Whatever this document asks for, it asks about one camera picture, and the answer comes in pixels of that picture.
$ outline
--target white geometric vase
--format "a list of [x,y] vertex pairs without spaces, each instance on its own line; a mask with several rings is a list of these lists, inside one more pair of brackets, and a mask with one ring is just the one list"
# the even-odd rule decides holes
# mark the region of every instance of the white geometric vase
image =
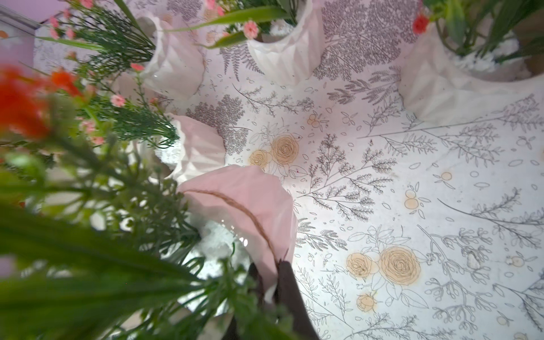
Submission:
[[225,144],[217,130],[185,116],[169,114],[180,136],[180,155],[172,173],[178,183],[225,166]]
[[204,77],[204,58],[186,32],[165,32],[172,26],[150,13],[138,18],[147,35],[156,35],[153,57],[141,72],[144,85],[169,98],[186,100]]
[[434,24],[417,40],[400,76],[404,107],[437,125],[470,122],[531,93],[541,96],[544,85],[543,75],[490,82],[464,73],[446,55]]
[[276,42],[248,40],[249,53],[267,79],[278,85],[297,85],[310,78],[321,63],[325,34],[317,0],[300,1],[304,10],[293,31]]

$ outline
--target floral tablecloth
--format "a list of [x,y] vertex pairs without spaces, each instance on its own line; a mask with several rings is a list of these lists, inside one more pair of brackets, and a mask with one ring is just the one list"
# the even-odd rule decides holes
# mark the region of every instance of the floral tablecloth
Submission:
[[[210,15],[199,0],[128,4],[187,23]],[[162,100],[217,127],[229,164],[260,165],[293,195],[293,267],[323,340],[543,339],[543,93],[472,123],[418,121],[397,93],[416,11],[324,2],[327,48],[307,81],[267,81],[241,45],[203,51],[197,94]],[[35,66],[70,68],[67,50],[37,41]]]

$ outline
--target drawn rose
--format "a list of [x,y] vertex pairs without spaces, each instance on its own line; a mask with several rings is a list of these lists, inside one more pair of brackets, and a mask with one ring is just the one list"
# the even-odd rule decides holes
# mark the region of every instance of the drawn rose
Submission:
[[261,169],[264,169],[270,162],[270,154],[264,150],[255,150],[251,156],[249,156],[249,163],[251,165],[258,165]]
[[299,144],[290,134],[281,135],[272,141],[272,157],[277,164],[292,163],[299,154]]
[[364,254],[354,253],[348,256],[347,268],[356,278],[366,279],[370,274],[378,272],[376,262]]
[[414,283],[421,273],[421,266],[411,249],[390,247],[380,254],[380,271],[389,281],[398,285]]
[[374,311],[374,306],[376,305],[376,300],[368,294],[360,295],[357,298],[357,307],[363,312]]

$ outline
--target orange flower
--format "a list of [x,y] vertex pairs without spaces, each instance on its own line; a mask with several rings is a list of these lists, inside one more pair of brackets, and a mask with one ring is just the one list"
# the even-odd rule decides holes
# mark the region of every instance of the orange flower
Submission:
[[42,104],[35,98],[39,81],[23,77],[13,66],[0,69],[0,130],[11,129],[30,138],[44,138],[50,129],[40,117]]
[[72,97],[81,95],[79,89],[73,84],[75,81],[76,76],[66,72],[64,69],[59,69],[58,71],[51,73],[51,83],[53,83],[56,88],[65,90]]

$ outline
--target brown twine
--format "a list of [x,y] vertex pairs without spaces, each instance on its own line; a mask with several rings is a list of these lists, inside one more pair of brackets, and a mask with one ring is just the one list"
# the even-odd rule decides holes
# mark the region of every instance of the brown twine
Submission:
[[220,198],[222,199],[223,201],[225,201],[225,203],[227,203],[229,206],[233,207],[233,208],[236,208],[238,210],[240,210],[241,212],[243,212],[244,214],[246,214],[250,219],[251,221],[253,222],[253,224],[255,225],[255,227],[257,228],[257,231],[259,232],[259,234],[264,238],[264,240],[267,242],[268,244],[268,248],[270,248],[270,250],[272,251],[272,255],[274,256],[274,263],[276,263],[277,265],[277,260],[276,260],[276,252],[274,251],[274,246],[272,245],[272,242],[270,241],[270,239],[268,238],[268,236],[266,235],[266,233],[264,232],[264,228],[263,226],[261,225],[261,223],[257,220],[257,218],[255,217],[255,215],[253,215],[251,213],[251,211],[249,211],[246,207],[244,207],[243,205],[241,205],[240,203],[238,203],[237,201],[233,200],[232,198],[222,194],[222,193],[218,193],[216,191],[208,191],[208,190],[187,190],[187,191],[184,191],[183,192],[184,194],[185,193],[198,193],[198,194],[208,194],[208,195],[212,195],[212,196],[215,196],[217,198]]

